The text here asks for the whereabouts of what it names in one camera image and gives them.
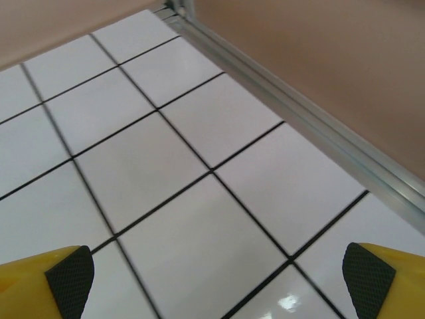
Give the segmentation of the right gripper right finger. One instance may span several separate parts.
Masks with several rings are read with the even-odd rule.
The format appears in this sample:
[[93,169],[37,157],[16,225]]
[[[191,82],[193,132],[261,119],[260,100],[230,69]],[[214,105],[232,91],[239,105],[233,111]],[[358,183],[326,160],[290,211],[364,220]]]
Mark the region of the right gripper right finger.
[[425,257],[349,243],[342,272],[358,319],[425,319]]

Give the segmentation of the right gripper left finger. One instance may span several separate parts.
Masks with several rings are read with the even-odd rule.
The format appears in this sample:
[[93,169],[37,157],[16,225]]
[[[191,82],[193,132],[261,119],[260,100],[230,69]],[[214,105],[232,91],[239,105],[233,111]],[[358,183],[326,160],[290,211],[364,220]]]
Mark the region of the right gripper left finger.
[[0,319],[81,319],[94,280],[89,247],[0,265]]

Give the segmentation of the aluminium side rail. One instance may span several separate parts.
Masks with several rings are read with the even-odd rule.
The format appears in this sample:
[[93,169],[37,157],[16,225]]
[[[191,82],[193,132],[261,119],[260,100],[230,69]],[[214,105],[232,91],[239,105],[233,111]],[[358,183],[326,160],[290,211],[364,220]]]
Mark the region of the aluminium side rail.
[[406,170],[200,23],[155,13],[401,217],[425,218],[425,190]]

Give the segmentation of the aluminium corner post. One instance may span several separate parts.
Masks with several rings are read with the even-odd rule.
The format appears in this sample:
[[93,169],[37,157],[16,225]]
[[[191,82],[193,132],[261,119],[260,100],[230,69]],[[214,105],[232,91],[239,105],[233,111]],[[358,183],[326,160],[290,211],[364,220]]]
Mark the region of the aluminium corner post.
[[196,17],[195,0],[163,0],[163,4],[187,21]]

